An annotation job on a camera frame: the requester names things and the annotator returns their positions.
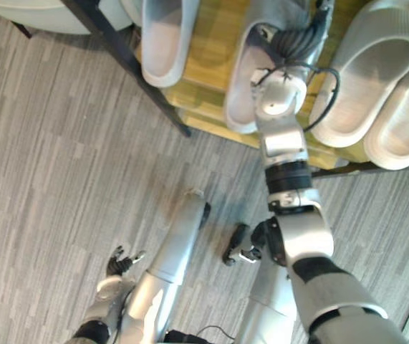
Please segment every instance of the slide sandal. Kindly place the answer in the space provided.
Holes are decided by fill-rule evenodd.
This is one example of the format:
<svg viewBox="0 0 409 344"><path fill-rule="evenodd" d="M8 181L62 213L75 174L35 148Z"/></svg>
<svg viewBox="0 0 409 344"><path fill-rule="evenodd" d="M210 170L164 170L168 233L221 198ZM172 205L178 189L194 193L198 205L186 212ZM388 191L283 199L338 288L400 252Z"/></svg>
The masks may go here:
<svg viewBox="0 0 409 344"><path fill-rule="evenodd" d="M332 147L358 142L370 129L398 80L409 71L409 0L374 0L352 21L330 67L341 74L337 102L314 129ZM322 113L335 79L325 78L309 122Z"/></svg>
<svg viewBox="0 0 409 344"><path fill-rule="evenodd" d="M182 77L199 0L144 0L142 74L156 87Z"/></svg>
<svg viewBox="0 0 409 344"><path fill-rule="evenodd" d="M308 16L309 1L251 1L223 106L229 129L239 133L256 131L251 78L256 69L272 68L275 65L254 27L265 23L281 30L303 29L309 24Z"/></svg>
<svg viewBox="0 0 409 344"><path fill-rule="evenodd" d="M376 165L388 170L409 166L409 73L399 81L363 142Z"/></svg>
<svg viewBox="0 0 409 344"><path fill-rule="evenodd" d="M138 27L142 26L142 2L143 0L120 0L128 16Z"/></svg>

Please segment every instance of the floor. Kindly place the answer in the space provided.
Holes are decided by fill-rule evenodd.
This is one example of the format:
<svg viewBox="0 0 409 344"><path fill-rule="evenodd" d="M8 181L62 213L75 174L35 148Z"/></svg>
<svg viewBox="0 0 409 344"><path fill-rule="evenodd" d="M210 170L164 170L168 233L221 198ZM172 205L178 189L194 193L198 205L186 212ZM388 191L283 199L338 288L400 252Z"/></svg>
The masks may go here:
<svg viewBox="0 0 409 344"><path fill-rule="evenodd" d="M268 216L258 151L182 137L89 37L33 32L0 18L0 344L64 343L118 244L151 261L180 194L213 206L172 327L235 334L255 266L224 266L233 225ZM315 182L352 271L409 338L409 171ZM217 330L203 333L228 343ZM296 327L294 343L305 343Z"/></svg>

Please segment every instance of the black cable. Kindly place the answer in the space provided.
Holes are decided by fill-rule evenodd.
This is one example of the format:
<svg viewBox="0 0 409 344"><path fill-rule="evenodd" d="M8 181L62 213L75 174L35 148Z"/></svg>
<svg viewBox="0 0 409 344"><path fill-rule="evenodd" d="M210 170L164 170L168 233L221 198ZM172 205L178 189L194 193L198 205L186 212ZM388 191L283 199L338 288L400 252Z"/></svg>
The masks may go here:
<svg viewBox="0 0 409 344"><path fill-rule="evenodd" d="M266 80L270 75L272 75L274 72L276 72L277 70L281 70L282 68L285 67L304 67L304 68L308 68L311 71L313 71L313 73L317 74L321 74L321 73L330 73L331 75L333 75L336 79L336 83L335 83L335 88L333 89L333 96L330 99L330 101L328 102L327 106L325 107L325 109L322 111L322 113L320 114L320 116L310 125L308 125L307 127L303 128L303 131L305 133L307 133L308 131L312 130L316 125L318 125L320 122L322 122L324 120L324 118L328 115L328 113L330 112L330 110L332 109L333 105L336 102L337 96L338 96L338 92L340 91L340 85L341 85L341 77L340 77L340 73L335 69L335 68L331 68L331 67L315 67L312 66L306 62L302 62L302 61L291 61L291 62L285 62L282 64L278 64L276 67L274 67L273 69L269 70L256 84L256 86L260 85L264 80Z"/></svg>
<svg viewBox="0 0 409 344"><path fill-rule="evenodd" d="M204 328L201 328L196 333L196 337L198 337L200 333L202 333L204 330L207 330L208 328L218 328L227 338L229 338L231 340L234 340L234 337L231 337L228 333L225 332L225 330L223 328L221 328L220 326L217 326L217 325L207 325Z"/></svg>
<svg viewBox="0 0 409 344"><path fill-rule="evenodd" d="M311 24L305 29L279 30L270 45L284 59L307 59L323 42L331 9L318 8Z"/></svg>

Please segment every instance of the black metal frame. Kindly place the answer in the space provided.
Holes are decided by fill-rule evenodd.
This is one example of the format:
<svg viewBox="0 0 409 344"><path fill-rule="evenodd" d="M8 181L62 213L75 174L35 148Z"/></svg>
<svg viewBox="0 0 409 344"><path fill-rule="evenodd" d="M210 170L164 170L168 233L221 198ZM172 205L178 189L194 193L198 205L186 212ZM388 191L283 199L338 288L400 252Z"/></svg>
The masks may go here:
<svg viewBox="0 0 409 344"><path fill-rule="evenodd" d="M117 60L118 64L128 72L161 109L168 119L186 137L191 136L191 131L186 126L175 107L166 100L161 91L149 85L142 76L142 68L135 54L126 45L123 37L113 28L105 15L99 9L99 0L61 0L62 3L82 22L94 37L100 41L104 48Z"/></svg>
<svg viewBox="0 0 409 344"><path fill-rule="evenodd" d="M11 22L24 36L27 37L27 39L31 39L32 34L29 32L28 29L26 29L26 27L24 27L23 24L20 23L16 23L15 21Z"/></svg>

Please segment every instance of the robotic hand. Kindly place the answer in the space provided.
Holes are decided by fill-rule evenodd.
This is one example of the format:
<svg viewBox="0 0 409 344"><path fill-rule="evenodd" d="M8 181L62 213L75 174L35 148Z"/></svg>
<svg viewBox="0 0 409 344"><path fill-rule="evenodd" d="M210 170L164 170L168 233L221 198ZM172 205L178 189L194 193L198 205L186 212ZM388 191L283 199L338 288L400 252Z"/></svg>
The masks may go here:
<svg viewBox="0 0 409 344"><path fill-rule="evenodd" d="M112 253L107 264L107 276L97 285L95 302L88 308L73 339L66 344L107 343L117 332L125 300L135 287L134 281L127 280L122 275L145 255L141 251L134 258L120 259L123 252L119 246Z"/></svg>

